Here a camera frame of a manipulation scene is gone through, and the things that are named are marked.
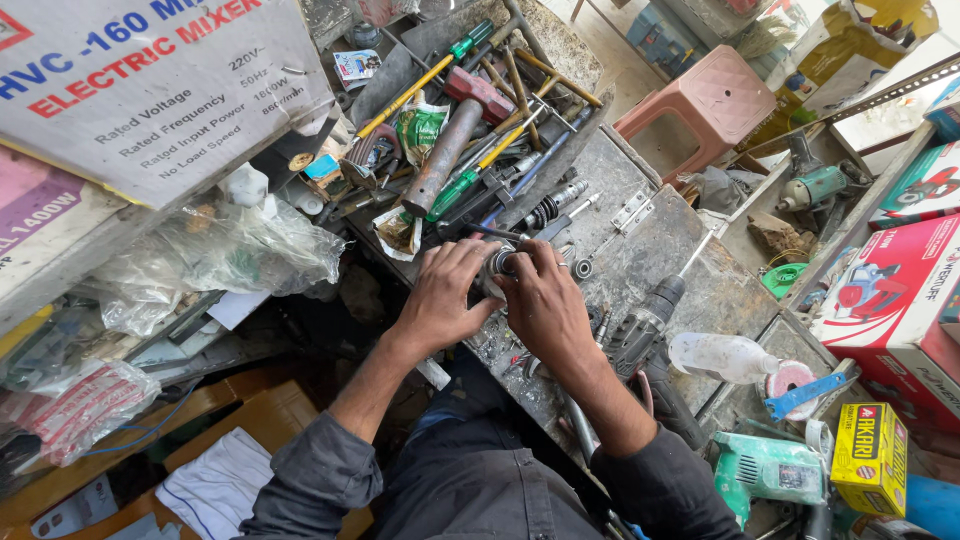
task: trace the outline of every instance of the yellow box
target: yellow box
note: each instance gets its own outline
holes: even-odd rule
[[[830,479],[855,510],[906,515],[907,430],[888,404],[840,410]]]

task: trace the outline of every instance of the man's right hand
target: man's right hand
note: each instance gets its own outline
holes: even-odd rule
[[[507,322],[527,350],[562,382],[586,381],[607,359],[593,341],[580,287],[561,262],[548,242],[527,240],[507,258],[516,280],[497,275],[493,281],[507,298]]]

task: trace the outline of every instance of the red and white box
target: red and white box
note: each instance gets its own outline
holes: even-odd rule
[[[937,322],[960,280],[958,228],[952,215],[874,233],[811,328],[913,429],[960,433],[960,345]]]

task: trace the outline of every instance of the hammer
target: hammer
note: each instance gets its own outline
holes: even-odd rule
[[[446,183],[446,178],[464,151],[481,119],[494,126],[516,110],[510,100],[497,93],[490,83],[454,67],[446,77],[444,92],[460,102],[444,131],[434,142],[430,156],[400,199],[403,207],[416,217],[424,217]]]

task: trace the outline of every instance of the tiled floor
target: tiled floor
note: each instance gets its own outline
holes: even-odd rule
[[[570,14],[576,0],[540,0],[580,37],[604,66],[603,77],[597,85],[597,93],[610,83],[616,83],[616,97],[607,112],[607,121],[613,123],[632,109],[652,90],[664,87],[663,81],[641,60],[630,45],[624,42],[586,2],[575,22]],[[610,0],[593,0],[613,24],[627,34],[636,14],[647,5],[647,0],[631,0],[618,10]]]

